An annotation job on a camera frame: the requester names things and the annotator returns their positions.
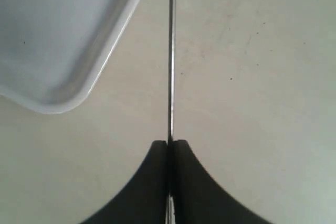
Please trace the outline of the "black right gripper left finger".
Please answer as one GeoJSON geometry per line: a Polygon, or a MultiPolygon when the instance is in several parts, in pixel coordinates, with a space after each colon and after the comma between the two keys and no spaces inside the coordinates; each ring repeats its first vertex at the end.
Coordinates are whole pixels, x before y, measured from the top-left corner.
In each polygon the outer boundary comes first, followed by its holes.
{"type": "Polygon", "coordinates": [[[154,141],[130,181],[83,223],[165,223],[167,194],[167,143],[154,141]]]}

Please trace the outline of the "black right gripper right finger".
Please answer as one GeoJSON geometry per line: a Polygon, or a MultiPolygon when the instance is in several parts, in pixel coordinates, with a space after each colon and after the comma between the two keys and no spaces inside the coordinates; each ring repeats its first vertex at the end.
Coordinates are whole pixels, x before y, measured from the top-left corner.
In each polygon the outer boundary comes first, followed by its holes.
{"type": "Polygon", "coordinates": [[[176,223],[268,223],[212,179],[186,140],[173,142],[176,223]]]}

